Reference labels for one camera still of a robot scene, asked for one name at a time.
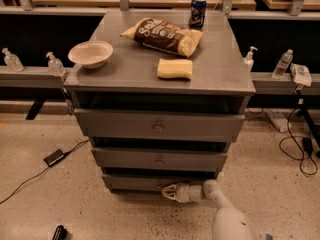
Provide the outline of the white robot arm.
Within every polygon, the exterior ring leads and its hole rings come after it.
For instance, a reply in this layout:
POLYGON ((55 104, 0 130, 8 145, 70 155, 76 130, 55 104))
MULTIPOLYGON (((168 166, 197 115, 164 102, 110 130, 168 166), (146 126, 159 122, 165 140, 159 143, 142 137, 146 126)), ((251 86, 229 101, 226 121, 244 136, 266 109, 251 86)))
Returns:
POLYGON ((171 184, 162 189, 162 195, 180 203, 196 202, 214 207, 212 240, 261 240, 255 226, 224 195, 216 180, 206 180, 202 184, 171 184))

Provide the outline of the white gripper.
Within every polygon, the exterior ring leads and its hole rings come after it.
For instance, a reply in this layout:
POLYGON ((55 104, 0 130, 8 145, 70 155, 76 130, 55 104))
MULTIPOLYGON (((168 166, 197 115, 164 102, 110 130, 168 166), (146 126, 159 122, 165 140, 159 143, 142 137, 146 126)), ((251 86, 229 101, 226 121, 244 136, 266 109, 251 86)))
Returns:
POLYGON ((205 201, 203 187, 194 184, 177 183, 165 186, 162 189, 162 195, 169 200, 180 203, 203 203, 205 201))

